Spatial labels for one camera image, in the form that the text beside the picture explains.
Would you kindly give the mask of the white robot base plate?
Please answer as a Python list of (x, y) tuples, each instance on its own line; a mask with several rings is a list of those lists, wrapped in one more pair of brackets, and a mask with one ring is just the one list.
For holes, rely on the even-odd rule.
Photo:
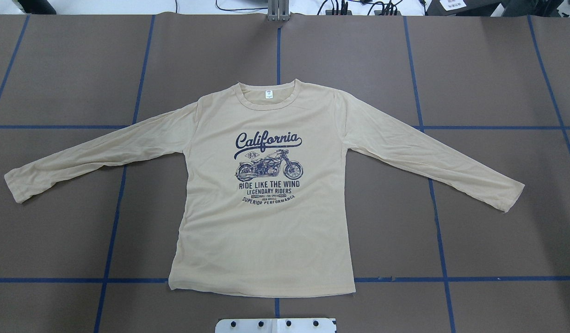
[(216, 333), (336, 333), (331, 318), (256, 318), (224, 319), (215, 327)]

